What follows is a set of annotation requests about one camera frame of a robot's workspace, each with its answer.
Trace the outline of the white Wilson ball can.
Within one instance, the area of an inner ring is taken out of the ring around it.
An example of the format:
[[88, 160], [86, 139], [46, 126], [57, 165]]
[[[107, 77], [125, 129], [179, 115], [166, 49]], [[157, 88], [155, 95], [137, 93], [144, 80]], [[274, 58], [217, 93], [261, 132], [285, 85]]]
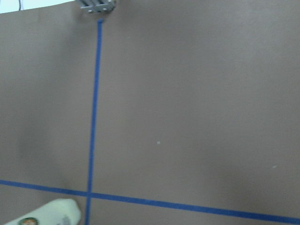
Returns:
[[73, 199], [53, 200], [5, 225], [77, 225], [82, 217]]

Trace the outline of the blue tape strip lengthwise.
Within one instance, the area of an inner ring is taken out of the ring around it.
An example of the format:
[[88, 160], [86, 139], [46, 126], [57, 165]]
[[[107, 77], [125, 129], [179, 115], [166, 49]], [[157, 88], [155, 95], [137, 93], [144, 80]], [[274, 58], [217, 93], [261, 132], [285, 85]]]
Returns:
[[88, 164], [88, 177], [87, 177], [87, 197], [84, 224], [90, 224], [90, 210], [91, 210], [91, 193], [93, 184], [93, 170], [94, 170], [94, 149], [95, 149], [95, 136], [97, 127], [97, 110], [98, 110], [98, 87], [99, 75], [101, 64], [101, 47], [102, 47], [102, 25], [103, 19], [97, 21], [97, 44], [95, 56], [95, 69], [94, 69], [94, 83], [93, 83], [93, 98], [92, 98], [92, 111], [91, 111], [91, 126], [90, 126], [90, 148], [89, 148], [89, 164]]

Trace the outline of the blue tape strip crosswise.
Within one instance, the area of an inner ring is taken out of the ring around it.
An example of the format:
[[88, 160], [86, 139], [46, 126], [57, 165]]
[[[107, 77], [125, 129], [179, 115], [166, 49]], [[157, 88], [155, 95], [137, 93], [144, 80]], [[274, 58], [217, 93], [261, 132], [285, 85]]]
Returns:
[[252, 212], [245, 212], [245, 211], [238, 211], [238, 210], [226, 210], [226, 209], [218, 209], [218, 208], [204, 207], [204, 206], [197, 206], [197, 205], [190, 205], [190, 204], [126, 197], [120, 195], [92, 193], [87, 191], [48, 187], [48, 186], [28, 184], [28, 183], [15, 182], [9, 180], [1, 180], [0, 184], [5, 186], [10, 186], [10, 187], [16, 187], [16, 188], [24, 188], [24, 189], [32, 189], [32, 190], [58, 193], [58, 194], [74, 195], [74, 196], [86, 197], [91, 199], [101, 199], [101, 200], [108, 200], [108, 201], [115, 201], [115, 202], [140, 204], [140, 205], [155, 206], [155, 207], [175, 209], [175, 210], [185, 210], [185, 211], [192, 211], [192, 212], [214, 214], [220, 216], [263, 220], [263, 221], [271, 221], [271, 222], [278, 222], [278, 223], [287, 223], [292, 225], [298, 225], [300, 223], [300, 219], [296, 217], [284, 217], [284, 216], [252, 213]]

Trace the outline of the aluminium frame post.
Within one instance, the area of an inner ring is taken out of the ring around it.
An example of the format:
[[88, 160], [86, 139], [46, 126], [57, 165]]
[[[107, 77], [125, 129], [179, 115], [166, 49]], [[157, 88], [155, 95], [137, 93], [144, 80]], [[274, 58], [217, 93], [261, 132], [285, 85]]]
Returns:
[[116, 0], [75, 0], [87, 13], [108, 13], [116, 7]]

